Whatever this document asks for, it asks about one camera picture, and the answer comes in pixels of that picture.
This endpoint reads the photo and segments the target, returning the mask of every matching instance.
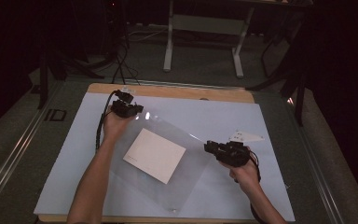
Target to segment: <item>white paper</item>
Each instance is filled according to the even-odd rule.
[[[234,142],[245,143],[245,142],[263,141],[264,137],[257,134],[236,131],[234,134],[231,135],[229,140]]]
[[[123,160],[168,184],[185,148],[142,129]]]

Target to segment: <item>transparent plastic sheet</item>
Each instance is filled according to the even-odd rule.
[[[168,184],[160,182],[123,160],[143,128],[186,149]],[[195,136],[175,127],[159,116],[144,112],[129,124],[126,132],[116,143],[110,171],[172,213],[172,216],[176,216],[211,159],[209,153],[205,153],[203,144]]]

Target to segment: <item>forearm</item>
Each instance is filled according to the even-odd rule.
[[[114,144],[112,140],[102,142],[78,184],[67,223],[101,223]]]
[[[246,192],[252,207],[257,212],[258,216],[268,224],[272,223],[286,223],[281,214],[275,209],[266,196],[261,186],[255,186],[253,189]]]

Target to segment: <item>square paper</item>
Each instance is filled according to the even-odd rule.
[[[143,128],[123,160],[168,184],[185,150],[184,147]]]

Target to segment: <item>metal rail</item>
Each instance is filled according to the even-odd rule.
[[[288,112],[293,113],[292,108],[290,108],[294,106],[293,101],[288,102],[288,104],[289,106],[286,107]],[[322,169],[319,165],[319,162],[316,159],[315,154],[313,153],[312,146],[310,145],[310,141],[308,140],[308,137],[306,136],[304,129],[298,127],[294,117],[291,117],[291,121],[293,122],[293,125],[297,127],[298,132],[300,133],[300,138],[303,142],[303,145],[305,147],[305,152],[307,155],[306,160],[310,166],[310,172],[312,174],[313,179],[315,180],[316,188],[319,190],[321,199],[324,203],[326,213],[329,216],[331,223],[334,224],[345,223],[337,207],[336,200],[333,197],[332,190],[330,189],[324,177],[324,173],[322,172]]]
[[[5,162],[0,167],[0,193],[2,192],[3,188],[5,187],[7,181],[10,179],[13,171],[16,169],[17,165],[19,164],[21,157],[27,150],[29,144],[31,143],[34,134],[37,132],[43,117],[45,117],[47,108],[53,101],[55,95],[57,94],[58,90],[62,87],[61,81],[56,81],[51,87],[51,96],[49,97],[48,101],[45,105],[37,110],[34,114],[34,117],[30,121],[29,125],[27,126],[26,130],[22,134],[21,138],[17,142],[16,146],[14,146],[13,150],[8,155]]]
[[[115,79],[115,84],[124,85],[121,78]],[[166,86],[166,87],[186,87],[193,89],[212,89],[212,90],[245,90],[244,87],[221,87],[221,86],[207,86],[207,85],[196,85],[196,84],[185,84],[176,82],[161,82],[161,81],[147,81],[147,80],[133,80],[127,79],[127,85],[141,85],[141,86]]]

